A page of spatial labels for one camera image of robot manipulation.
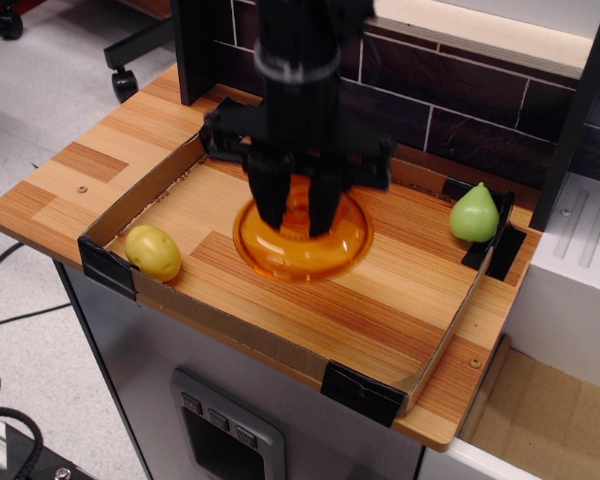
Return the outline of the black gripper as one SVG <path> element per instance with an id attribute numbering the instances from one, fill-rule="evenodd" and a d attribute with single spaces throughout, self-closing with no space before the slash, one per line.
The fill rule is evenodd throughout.
<path id="1" fill-rule="evenodd" d="M 302 84 L 266 78 L 260 105 L 227 97 L 206 115 L 204 128 L 207 151 L 217 159 L 245 163 L 247 148 L 239 144 L 244 137 L 249 137 L 254 147 L 293 154 L 295 171 L 304 175 L 325 168 L 328 157 L 344 159 L 342 174 L 321 171 L 311 178 L 311 238 L 331 231 L 340 198 L 348 188 L 360 185 L 385 190 L 391 181 L 390 157 L 396 151 L 396 142 L 343 110 L 337 77 Z M 284 166 L 253 164 L 247 174 L 261 220 L 279 230 L 286 212 L 291 172 Z"/>

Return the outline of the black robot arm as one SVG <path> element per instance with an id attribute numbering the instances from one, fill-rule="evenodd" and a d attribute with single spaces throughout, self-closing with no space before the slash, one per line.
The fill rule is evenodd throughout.
<path id="1" fill-rule="evenodd" d="M 309 234 L 328 233 L 342 194 L 389 186 L 396 143 L 340 103 L 341 49 L 364 36 L 370 1 L 260 1 L 254 64 L 264 99 L 225 99 L 204 120 L 209 156 L 242 165 L 260 218 L 280 229 L 293 175 L 309 178 Z"/>

